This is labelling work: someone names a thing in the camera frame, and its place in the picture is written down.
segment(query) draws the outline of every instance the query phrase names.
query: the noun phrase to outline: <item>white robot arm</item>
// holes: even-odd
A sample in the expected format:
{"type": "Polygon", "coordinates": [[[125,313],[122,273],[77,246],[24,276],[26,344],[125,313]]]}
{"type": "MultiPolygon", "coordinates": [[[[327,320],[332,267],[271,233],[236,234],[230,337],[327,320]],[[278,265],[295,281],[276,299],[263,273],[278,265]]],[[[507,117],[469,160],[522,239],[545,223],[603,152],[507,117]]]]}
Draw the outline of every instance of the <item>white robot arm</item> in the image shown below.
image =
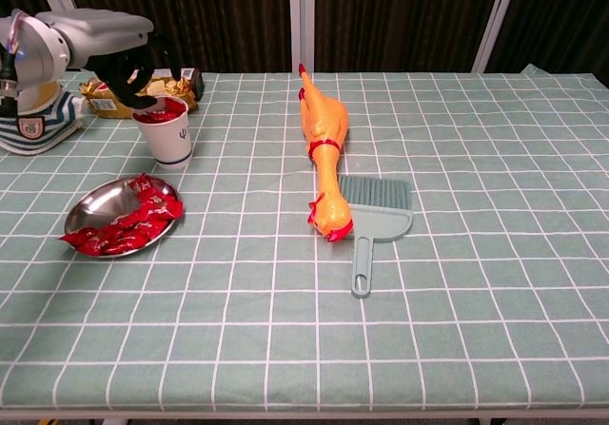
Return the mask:
{"type": "Polygon", "coordinates": [[[32,17],[16,10],[0,18],[0,45],[0,117],[12,117],[17,90],[57,80],[67,69],[94,71],[126,106],[152,106],[154,98],[136,96],[154,71],[150,46],[161,49],[173,78],[180,79],[171,43],[147,18],[119,11],[47,11],[32,17]],[[137,77],[129,82],[134,70],[137,77]]]}

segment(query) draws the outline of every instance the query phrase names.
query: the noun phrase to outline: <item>rubber chicken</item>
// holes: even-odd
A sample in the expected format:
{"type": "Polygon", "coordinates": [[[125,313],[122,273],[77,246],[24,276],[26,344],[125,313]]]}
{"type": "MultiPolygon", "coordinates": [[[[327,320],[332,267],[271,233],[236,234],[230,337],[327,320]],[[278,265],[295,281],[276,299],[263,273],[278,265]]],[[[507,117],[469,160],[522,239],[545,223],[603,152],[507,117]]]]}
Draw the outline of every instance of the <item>rubber chicken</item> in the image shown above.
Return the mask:
{"type": "Polygon", "coordinates": [[[305,66],[299,65],[303,80],[301,101],[303,134],[308,156],[317,167],[319,194],[311,202],[308,223],[330,242],[342,240],[353,228],[349,204],[341,194],[337,164],[349,127],[346,108],[338,100],[324,97],[313,85],[305,66]]]}

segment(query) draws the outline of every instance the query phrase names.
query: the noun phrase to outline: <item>green checkered tablecloth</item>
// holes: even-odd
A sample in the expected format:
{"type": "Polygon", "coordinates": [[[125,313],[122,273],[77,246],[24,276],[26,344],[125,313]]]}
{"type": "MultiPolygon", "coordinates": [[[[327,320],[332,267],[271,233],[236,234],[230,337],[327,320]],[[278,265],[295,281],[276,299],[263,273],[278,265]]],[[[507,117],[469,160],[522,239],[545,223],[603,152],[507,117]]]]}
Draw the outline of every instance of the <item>green checkered tablecloth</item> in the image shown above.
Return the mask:
{"type": "Polygon", "coordinates": [[[204,77],[186,170],[155,167],[133,122],[90,114],[41,156],[0,155],[0,410],[609,407],[596,79],[315,74],[350,113],[341,171],[414,189],[412,230],[376,245],[357,300],[352,242],[306,223],[298,76],[204,77]],[[115,261],[57,240],[78,199],[141,172],[181,192],[170,237],[115,261]]]}

